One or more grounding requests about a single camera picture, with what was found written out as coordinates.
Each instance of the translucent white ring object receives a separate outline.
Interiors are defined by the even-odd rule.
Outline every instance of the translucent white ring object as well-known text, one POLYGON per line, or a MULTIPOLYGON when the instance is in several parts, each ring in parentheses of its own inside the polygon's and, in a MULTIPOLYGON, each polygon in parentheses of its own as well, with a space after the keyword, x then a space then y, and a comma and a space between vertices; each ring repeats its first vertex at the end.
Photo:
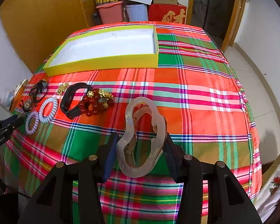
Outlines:
POLYGON ((117 142, 116 153, 120 170, 128 177, 138 178, 148 174, 156 165, 158 159, 163 153, 164 141, 167 135, 167 126, 165 118, 158 112, 154 102, 148 98, 138 97, 132 99, 125 110, 126 129, 121 139, 117 142), (146 104, 133 114, 133 109, 139 104, 146 104), (137 141, 135 127, 137 121, 142 115, 148 113, 151 115, 151 124, 156 138, 151 139, 150 154, 144 164, 137 167, 133 156, 133 148, 137 141))
POLYGON ((42 123, 49 123, 55 116, 56 112, 58 109, 58 100, 56 98, 49 98, 46 99, 45 102, 42 104, 41 108, 39 109, 39 120, 42 123), (53 102, 53 108, 51 113, 49 114, 48 117, 43 117, 43 110, 45 109, 45 107, 50 103, 53 102))
POLYGON ((27 134, 33 135, 36 132, 38 125, 39 125, 38 112, 33 111, 28 115, 27 120, 26 120, 25 130, 26 130, 27 134), (29 130, 29 123, 30 123, 30 120, 33 118, 33 116, 35 116, 35 123, 34 123, 33 128, 31 130, 29 130))

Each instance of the plaid tablecloth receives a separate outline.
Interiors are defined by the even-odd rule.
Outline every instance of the plaid tablecloth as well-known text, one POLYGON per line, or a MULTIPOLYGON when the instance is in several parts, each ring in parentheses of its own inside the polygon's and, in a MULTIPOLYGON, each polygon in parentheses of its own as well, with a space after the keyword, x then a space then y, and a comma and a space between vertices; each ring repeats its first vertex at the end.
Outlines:
MULTIPOLYGON (((259 138, 250 106, 236 74, 201 28, 163 22, 119 23, 81 30, 69 38, 101 28, 135 24, 155 25, 158 68, 97 70, 48 78, 41 66, 25 88, 24 100, 28 99, 30 88, 45 79, 49 85, 43 101, 55 97, 60 103, 62 96, 57 95, 60 84, 86 82, 112 92, 115 105, 103 114, 90 118, 81 115, 74 120, 69 120, 58 109, 55 118, 48 124, 40 123, 32 136, 26 134, 24 126, 15 130, 6 144, 7 167, 20 185, 33 194, 56 162, 81 161, 105 144, 111 132, 123 135, 127 104, 143 96, 155 102, 176 144, 200 161, 212 164, 224 161, 253 200, 259 192, 262 176, 259 138)), ((79 90, 72 105, 84 94, 84 90, 79 90)), ((51 106, 46 107, 44 115, 50 111, 51 106)), ((23 111, 17 106, 14 113, 23 111)), ((154 136, 149 116, 140 120, 138 130, 135 156, 137 164, 141 164, 154 136)), ((74 182, 74 201, 77 201, 77 185, 74 182)), ((161 156, 150 174, 134 179, 122 174, 116 161, 110 179, 106 184, 99 184, 99 191, 106 223, 174 223, 182 184, 173 182, 161 156)), ((78 222, 77 204, 73 204, 73 209, 78 222)), ((207 213, 205 181, 203 223, 207 213)))

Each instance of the red box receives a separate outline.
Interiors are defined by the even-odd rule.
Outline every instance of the red box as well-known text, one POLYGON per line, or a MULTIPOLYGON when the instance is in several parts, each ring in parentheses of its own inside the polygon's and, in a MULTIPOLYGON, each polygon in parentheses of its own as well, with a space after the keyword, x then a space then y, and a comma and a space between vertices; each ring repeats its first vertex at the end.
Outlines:
POLYGON ((148 8, 148 20, 184 24, 187 7, 169 4, 151 4, 148 8))

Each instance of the white plastic bin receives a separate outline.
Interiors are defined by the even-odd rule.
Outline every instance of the white plastic bin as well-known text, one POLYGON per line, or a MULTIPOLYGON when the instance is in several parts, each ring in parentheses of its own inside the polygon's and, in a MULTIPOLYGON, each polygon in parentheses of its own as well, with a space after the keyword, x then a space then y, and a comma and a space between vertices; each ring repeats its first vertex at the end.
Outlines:
POLYGON ((126 5, 126 9, 130 22, 148 21, 146 4, 126 5))

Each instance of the tile floor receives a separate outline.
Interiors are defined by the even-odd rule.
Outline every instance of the tile floor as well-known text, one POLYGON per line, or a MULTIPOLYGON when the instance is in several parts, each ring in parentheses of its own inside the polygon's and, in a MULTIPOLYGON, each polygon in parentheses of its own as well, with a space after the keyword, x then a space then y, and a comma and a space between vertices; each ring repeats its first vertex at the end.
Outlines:
POLYGON ((233 47, 224 53, 235 70, 250 103, 258 135, 262 164, 280 154, 280 125, 272 102, 261 81, 241 54, 233 47))

